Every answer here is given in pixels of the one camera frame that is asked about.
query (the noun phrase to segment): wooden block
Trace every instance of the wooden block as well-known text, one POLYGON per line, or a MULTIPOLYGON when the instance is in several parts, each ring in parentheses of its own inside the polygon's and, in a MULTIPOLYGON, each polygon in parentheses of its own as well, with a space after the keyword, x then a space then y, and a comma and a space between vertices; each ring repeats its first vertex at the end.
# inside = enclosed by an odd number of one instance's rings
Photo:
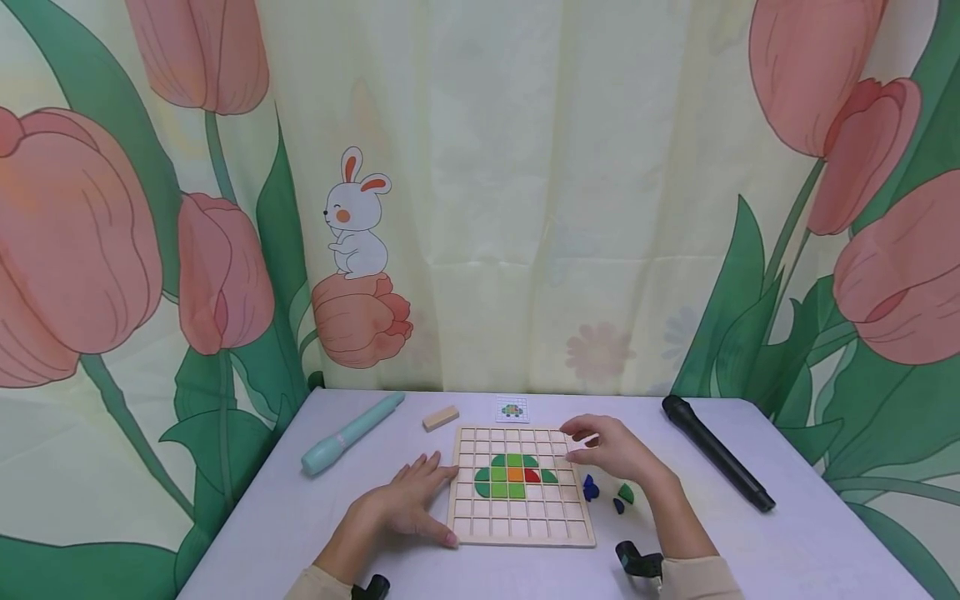
POLYGON ((460 418, 460 411, 457 410, 457 407, 447 406, 442 411, 437 411, 433 415, 430 415, 424 419, 423 428, 426 429, 427 433, 429 433, 437 427, 443 427, 447 423, 458 418, 460 418))

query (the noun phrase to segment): pink tulip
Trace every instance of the pink tulip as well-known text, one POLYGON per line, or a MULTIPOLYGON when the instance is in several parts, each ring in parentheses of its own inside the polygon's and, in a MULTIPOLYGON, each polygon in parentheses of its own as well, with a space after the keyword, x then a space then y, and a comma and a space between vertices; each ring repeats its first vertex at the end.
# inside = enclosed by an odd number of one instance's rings
POLYGON ((410 302, 393 294, 385 273, 346 279, 332 275, 313 289, 313 316, 327 356, 367 369, 396 356, 410 339, 410 302))
POLYGON ((86 117, 0 108, 0 387, 65 379, 160 300, 154 220, 123 149, 86 117))
POLYGON ((270 72, 254 0, 127 0, 150 87, 178 107, 250 112, 270 72))
POLYGON ((807 227, 817 235, 848 228, 890 177, 920 117, 920 88, 908 79, 884 87, 862 81, 827 138, 827 166, 807 227))
POLYGON ((757 0, 750 71, 767 122, 827 166, 807 227, 848 228, 893 172, 920 117, 908 79, 857 82, 886 0, 757 0))
POLYGON ((274 289, 253 223, 236 205, 183 196, 180 329, 200 354, 255 341, 274 319, 274 289))
POLYGON ((924 183, 840 253, 833 295, 877 354, 923 365, 960 352, 960 170, 924 183))
POLYGON ((760 107, 784 144, 826 156, 833 120, 874 44, 886 0, 757 0, 750 72, 760 107))

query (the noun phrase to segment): white table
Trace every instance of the white table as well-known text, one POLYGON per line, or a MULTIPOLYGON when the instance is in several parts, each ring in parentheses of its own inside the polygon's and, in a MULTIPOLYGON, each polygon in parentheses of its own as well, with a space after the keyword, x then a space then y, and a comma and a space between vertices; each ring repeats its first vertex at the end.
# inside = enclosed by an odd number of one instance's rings
MULTIPOLYGON (((493 394, 409 393, 396 411, 314 480, 300 456, 372 406, 385 392, 316 390, 300 409, 230 516, 183 600, 282 598, 333 532, 350 502, 390 480, 405 462, 439 449, 448 461, 460 424, 493 425, 493 394), (449 404, 461 417, 431 433, 420 421, 449 404)), ((694 509, 748 598, 928 598, 924 590, 793 447, 752 405, 734 399, 692 400, 701 420, 777 501, 762 515, 670 424, 660 398, 529 395, 531 423, 556 427, 584 412, 623 420, 674 469, 694 509)), ((601 482, 589 505, 593 549, 461 546, 457 551, 397 540, 367 575, 391 582, 389 600, 423 598, 655 598, 645 580, 623 572, 614 546, 632 540, 659 551, 642 496, 623 516, 613 509, 616 482, 601 482)), ((431 514, 445 520, 447 491, 431 514)))

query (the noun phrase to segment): tulip curtain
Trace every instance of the tulip curtain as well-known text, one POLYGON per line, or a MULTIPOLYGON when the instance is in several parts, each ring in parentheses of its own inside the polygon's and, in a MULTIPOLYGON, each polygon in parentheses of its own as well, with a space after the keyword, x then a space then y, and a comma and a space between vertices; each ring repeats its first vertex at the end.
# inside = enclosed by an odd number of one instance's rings
POLYGON ((958 30, 0 0, 0 597, 174 597, 325 385, 745 398, 960 598, 958 30))

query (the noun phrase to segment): wrist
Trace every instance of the wrist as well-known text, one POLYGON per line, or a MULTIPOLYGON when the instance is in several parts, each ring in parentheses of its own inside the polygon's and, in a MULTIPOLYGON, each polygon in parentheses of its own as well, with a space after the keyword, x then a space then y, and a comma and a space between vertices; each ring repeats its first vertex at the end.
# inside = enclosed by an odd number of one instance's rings
POLYGON ((656 490, 683 493, 680 478, 670 470, 670 467, 660 461, 656 461, 653 465, 637 467, 633 481, 648 494, 656 490))
POLYGON ((347 518, 365 523, 379 531, 387 521, 387 505, 377 493, 379 488, 370 490, 350 504, 347 518))

